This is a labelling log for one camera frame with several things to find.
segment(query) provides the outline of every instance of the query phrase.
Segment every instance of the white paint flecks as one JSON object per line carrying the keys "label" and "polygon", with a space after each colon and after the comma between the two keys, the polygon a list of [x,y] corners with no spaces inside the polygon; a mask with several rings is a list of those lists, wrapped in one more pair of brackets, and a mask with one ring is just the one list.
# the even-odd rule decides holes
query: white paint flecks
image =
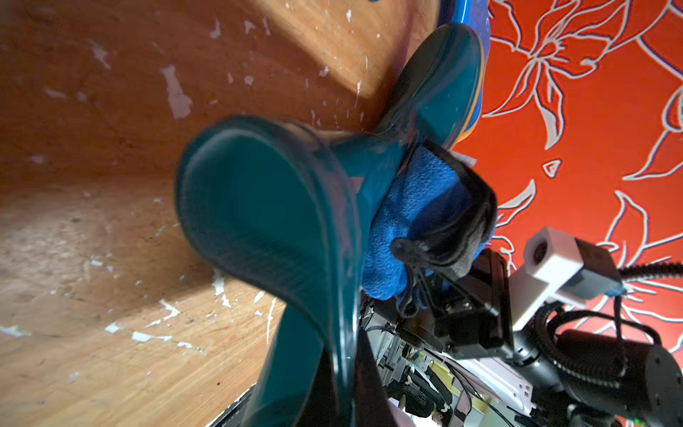
{"label": "white paint flecks", "polygon": [[45,156],[45,154],[34,154],[30,159],[38,166],[43,166],[47,163],[47,156]]}
{"label": "white paint flecks", "polygon": [[68,97],[65,94],[62,94],[58,90],[54,90],[51,87],[44,87],[43,90],[49,96],[50,98],[56,98],[56,99],[68,99]]}
{"label": "white paint flecks", "polygon": [[358,107],[358,98],[361,95],[361,83],[363,81],[359,81],[358,84],[356,85],[356,103],[353,104],[354,107]]}
{"label": "white paint flecks", "polygon": [[189,96],[182,93],[180,81],[176,76],[176,66],[169,65],[161,68],[161,74],[166,79],[166,92],[168,93],[168,102],[171,106],[174,119],[182,119],[190,115],[190,106],[192,100]]}
{"label": "white paint flecks", "polygon": [[213,286],[216,290],[216,297],[225,292],[225,279],[223,279],[223,275],[220,271],[214,270],[214,277],[213,282],[211,282],[211,286]]}
{"label": "white paint flecks", "polygon": [[104,328],[104,330],[109,332],[109,333],[117,333],[121,329],[123,329],[123,328],[121,326],[119,326],[116,322],[112,322],[112,323],[108,324],[106,328]]}
{"label": "white paint flecks", "polygon": [[216,18],[214,29],[211,30],[211,32],[209,33],[209,37],[211,37],[214,40],[221,37],[221,23],[218,21],[218,18]]}
{"label": "white paint flecks", "polygon": [[161,55],[164,54],[164,50],[159,47],[159,44],[157,42],[152,42],[152,46],[156,49],[157,52],[159,52]]}
{"label": "white paint flecks", "polygon": [[251,21],[245,20],[245,34],[249,34],[252,29],[256,29],[256,25]]}
{"label": "white paint flecks", "polygon": [[223,294],[223,296],[221,297],[221,300],[222,300],[224,306],[226,306],[228,308],[232,308],[232,305],[230,305],[230,300],[225,298],[225,294]]}
{"label": "white paint flecks", "polygon": [[162,319],[164,322],[166,320],[169,320],[170,318],[176,317],[178,314],[180,314],[180,310],[178,310],[177,308],[175,308],[171,304],[168,304],[166,302],[166,300],[164,300],[164,299],[159,300],[159,304],[163,305],[165,309],[167,309],[168,311],[171,312],[168,316],[166,316]]}
{"label": "white paint flecks", "polygon": [[273,321],[273,310],[275,309],[275,301],[277,301],[277,298],[273,298],[273,302],[270,303],[270,311],[268,312],[268,328],[266,329],[266,345],[270,345],[270,323]]}
{"label": "white paint flecks", "polygon": [[177,308],[175,308],[171,304],[168,304],[168,302],[166,302],[165,299],[159,300],[159,304],[163,305],[164,308],[167,309],[168,311],[170,311],[171,313],[162,319],[157,319],[154,322],[148,324],[147,326],[145,326],[145,328],[150,328],[150,327],[153,327],[156,325],[161,325],[162,322],[165,322],[166,320],[169,320],[170,318],[176,317],[178,314],[180,314],[180,310],[178,310]]}
{"label": "white paint flecks", "polygon": [[270,37],[270,35],[273,33],[270,32],[270,27],[268,26],[268,18],[266,18],[264,16],[262,22],[263,22],[263,28],[266,29],[266,37]]}
{"label": "white paint flecks", "polygon": [[105,70],[111,70],[111,66],[107,63],[107,56],[109,52],[104,50],[99,44],[90,40],[90,46],[92,47],[92,55],[97,59]]}
{"label": "white paint flecks", "polygon": [[264,296],[265,294],[266,294],[266,291],[265,291],[265,290],[262,290],[262,291],[260,291],[259,293],[257,293],[256,296],[254,297],[254,304],[256,304],[257,302],[261,301],[261,298],[263,298],[263,296]]}
{"label": "white paint flecks", "polygon": [[142,332],[135,331],[135,332],[133,332],[133,334],[130,336],[130,338],[131,338],[133,341],[138,341],[138,342],[147,342],[147,341],[151,340],[152,338],[154,338],[155,340],[162,340],[162,341],[164,341],[164,342],[167,342],[167,341],[171,341],[171,339],[172,339],[173,337],[172,337],[172,336],[168,336],[168,335],[160,335],[160,336],[147,335],[146,333],[142,333]]}
{"label": "white paint flecks", "polygon": [[30,332],[20,330],[19,325],[14,325],[10,327],[0,326],[0,332],[15,338],[30,337],[31,335],[33,335]]}

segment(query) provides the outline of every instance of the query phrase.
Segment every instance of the red floral backdrop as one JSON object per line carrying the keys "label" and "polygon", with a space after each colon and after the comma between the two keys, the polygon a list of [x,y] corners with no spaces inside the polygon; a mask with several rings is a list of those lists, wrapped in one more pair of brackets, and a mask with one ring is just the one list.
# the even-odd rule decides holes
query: red floral backdrop
{"label": "red floral backdrop", "polygon": [[[511,271],[545,225],[598,243],[619,267],[683,260],[683,0],[489,9],[484,114],[456,149],[498,195],[493,245]],[[683,280],[633,284],[622,315],[655,327],[683,366]],[[575,327],[613,333],[607,320]]]}

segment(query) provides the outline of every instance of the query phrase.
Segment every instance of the black cable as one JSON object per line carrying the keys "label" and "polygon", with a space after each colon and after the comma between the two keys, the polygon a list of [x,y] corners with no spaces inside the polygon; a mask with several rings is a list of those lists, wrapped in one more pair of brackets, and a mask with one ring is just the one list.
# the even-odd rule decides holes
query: black cable
{"label": "black cable", "polygon": [[370,321],[372,320],[372,316],[375,315],[375,312],[371,312],[370,315],[367,317],[367,321],[365,324],[362,326],[363,329],[367,328],[367,326],[370,324]]}
{"label": "black cable", "polygon": [[367,297],[367,299],[365,299],[361,304],[361,311],[360,311],[360,316],[358,319],[358,325],[360,327],[363,327],[363,319],[365,318],[365,312],[367,311],[368,307],[370,306],[371,301],[372,300],[369,297]]}
{"label": "black cable", "polygon": [[[479,394],[479,393],[477,392],[477,389],[474,387],[474,385],[473,385],[472,382],[469,380],[469,378],[467,378],[467,375],[465,375],[464,373],[460,372],[459,370],[457,370],[457,369],[455,368],[455,366],[453,366],[453,365],[451,365],[450,363],[444,361],[443,359],[440,359],[440,360],[441,360],[441,363],[444,363],[444,364],[448,367],[448,369],[451,371],[451,373],[453,374],[453,376],[456,377],[456,378],[458,379],[458,381],[460,381],[460,384],[462,385],[462,390],[463,390],[464,393],[467,394],[467,398],[469,399],[469,402],[470,402],[470,411],[472,411],[472,408],[473,408],[473,405],[472,405],[472,395],[474,395],[474,396],[476,396],[477,398],[479,398],[479,400],[481,400],[482,402],[484,402],[484,403],[486,404],[486,406],[488,406],[489,408],[491,408],[496,414],[498,414],[498,416],[499,416],[500,418],[502,418],[503,421],[506,422],[507,425],[508,425],[509,427],[515,427],[515,426],[510,422],[510,420],[507,419],[506,416],[504,416],[498,409],[494,408],[489,402],[486,401],[486,399],[484,399],[484,397],[482,397],[481,394]],[[467,386],[464,384],[465,382],[472,388],[472,391],[470,391],[469,389],[467,389]]]}
{"label": "black cable", "polygon": [[[470,396],[471,392],[467,389],[467,387],[462,382],[460,377],[456,375],[456,371],[457,372],[460,372],[460,371],[456,370],[452,366],[449,366],[449,367],[451,368],[451,373],[458,379],[458,381],[460,381],[460,384],[462,384],[463,390],[468,394],[468,397],[470,398],[470,405],[471,405],[471,403],[472,403],[472,397]],[[494,407],[489,402],[487,402],[486,399],[484,399],[484,397],[477,392],[477,390],[472,385],[472,382],[470,382],[470,380],[467,378],[467,375],[463,374],[462,372],[460,372],[460,375],[462,375],[462,377],[465,379],[465,381],[470,385],[470,387],[472,387],[472,391],[473,391],[474,395],[477,396],[479,398],[479,400],[484,402],[487,407],[491,408],[491,410],[493,410],[496,414],[498,414],[498,416],[500,418],[502,418],[503,421],[506,422],[509,427],[514,427],[514,425],[510,422],[510,420],[506,416],[504,416],[496,407]]]}
{"label": "black cable", "polygon": [[[563,313],[562,315],[558,315],[554,317],[550,322],[548,322],[547,328],[548,328],[548,333],[550,335],[554,335],[556,330],[569,322],[573,322],[574,320],[578,320],[584,317],[599,317],[607,320],[614,320],[614,316],[610,316],[609,314],[605,313],[600,313],[600,312],[592,312],[590,310],[574,310],[573,312],[566,312]],[[651,338],[652,341],[657,344],[657,345],[662,345],[662,338],[659,336],[659,333],[655,331],[653,328],[647,326],[647,325],[642,325],[640,323],[636,322],[631,322],[630,320],[624,320],[622,319],[622,324],[623,325],[628,325],[634,329],[638,329],[639,331],[642,331],[646,334],[648,334]]]}
{"label": "black cable", "polygon": [[397,335],[396,330],[389,328],[389,327],[386,327],[386,326],[381,326],[381,325],[371,326],[371,327],[367,328],[365,330],[365,332],[379,331],[379,330],[384,331],[384,332],[391,332],[392,334]]}
{"label": "black cable", "polygon": [[596,363],[587,363],[585,361],[576,361],[561,352],[554,341],[554,331],[548,330],[548,318],[551,314],[558,312],[557,317],[567,318],[567,314],[563,312],[563,303],[556,301],[551,304],[541,306],[536,312],[533,319],[532,334],[535,338],[536,345],[540,352],[550,360],[558,369],[563,370],[574,378],[579,378],[591,384],[602,385],[612,389],[618,389],[621,385],[621,370],[617,370],[611,366],[598,365]]}
{"label": "black cable", "polygon": [[683,263],[661,262],[659,264],[634,265],[619,270],[622,281],[628,283],[652,279],[683,279]]}
{"label": "black cable", "polygon": [[624,347],[624,336],[622,335],[622,296],[614,297],[614,330],[617,334],[617,347],[619,348],[619,364],[622,367],[620,376],[626,374],[628,359],[626,358],[626,348]]}
{"label": "black cable", "polygon": [[453,376],[458,380],[460,385],[462,386],[462,392],[465,393],[465,396],[467,396],[467,400],[469,400],[469,402],[470,402],[470,409],[465,414],[465,417],[466,417],[467,415],[469,415],[470,412],[472,412],[472,408],[474,407],[474,405],[472,404],[472,395],[469,393],[469,390],[466,389],[465,384],[462,382],[460,377],[458,375],[456,375],[456,373],[452,369],[450,369],[450,371],[453,374]]}

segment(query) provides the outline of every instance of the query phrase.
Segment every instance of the wooden floor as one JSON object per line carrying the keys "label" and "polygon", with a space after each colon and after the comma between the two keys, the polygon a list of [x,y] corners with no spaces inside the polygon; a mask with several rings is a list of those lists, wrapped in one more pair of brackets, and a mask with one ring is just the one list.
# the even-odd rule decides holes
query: wooden floor
{"label": "wooden floor", "polygon": [[242,112],[369,128],[437,3],[2,2],[2,425],[205,426],[254,383],[284,304],[189,247],[180,153]]}

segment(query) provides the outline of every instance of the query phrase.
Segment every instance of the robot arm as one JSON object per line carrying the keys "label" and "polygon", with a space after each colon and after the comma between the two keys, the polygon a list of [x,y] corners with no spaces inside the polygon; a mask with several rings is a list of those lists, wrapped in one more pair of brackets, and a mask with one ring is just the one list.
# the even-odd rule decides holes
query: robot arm
{"label": "robot arm", "polygon": [[[528,241],[524,259],[508,277],[503,258],[486,250],[453,286],[434,286],[432,279],[427,300],[436,307],[407,319],[391,313],[392,304],[374,309],[409,344],[457,361],[522,423],[610,426],[620,415],[649,426],[683,425],[681,370],[657,332],[585,310],[588,300],[606,294],[620,312],[624,281],[653,273],[648,269],[675,277],[682,266],[619,271],[605,249],[552,228]],[[558,333],[587,316],[613,320],[617,336]],[[652,344],[625,340],[622,325],[646,332]]]}

